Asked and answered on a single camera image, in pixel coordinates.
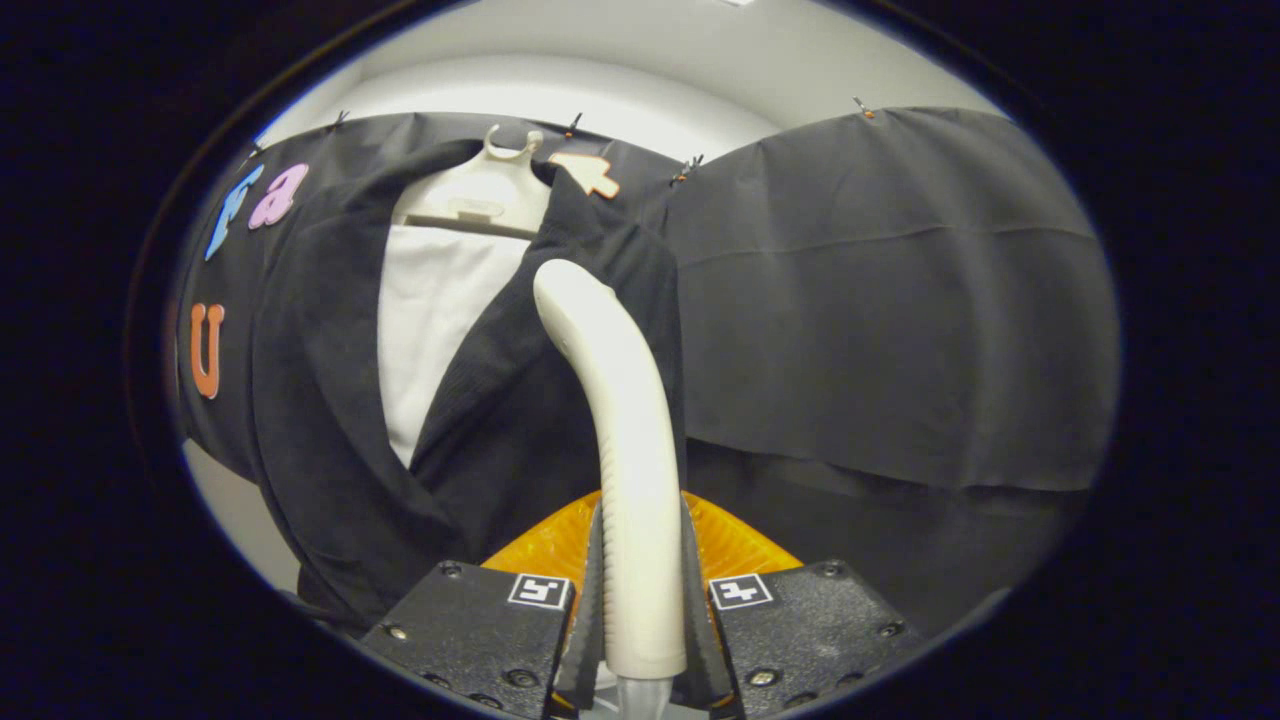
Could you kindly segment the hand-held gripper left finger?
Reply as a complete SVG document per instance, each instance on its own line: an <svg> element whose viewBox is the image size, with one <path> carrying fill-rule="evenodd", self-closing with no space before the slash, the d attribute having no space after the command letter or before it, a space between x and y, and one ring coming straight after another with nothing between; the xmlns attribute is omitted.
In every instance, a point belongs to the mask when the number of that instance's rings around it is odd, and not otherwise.
<svg viewBox="0 0 1280 720"><path fill-rule="evenodd" d="M439 562L362 637L419 680L520 719L575 719L594 706L603 659L579 620L599 607L591 492L480 564Z"/></svg>

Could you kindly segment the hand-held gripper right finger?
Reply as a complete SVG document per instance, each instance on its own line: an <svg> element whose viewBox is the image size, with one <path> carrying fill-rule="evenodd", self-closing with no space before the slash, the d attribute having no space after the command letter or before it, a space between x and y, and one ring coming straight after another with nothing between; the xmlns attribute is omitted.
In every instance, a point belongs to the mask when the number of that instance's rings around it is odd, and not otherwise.
<svg viewBox="0 0 1280 720"><path fill-rule="evenodd" d="M684 503L684 707L772 719L858 688L925 643L845 561L804 564L719 506L691 493Z"/></svg>

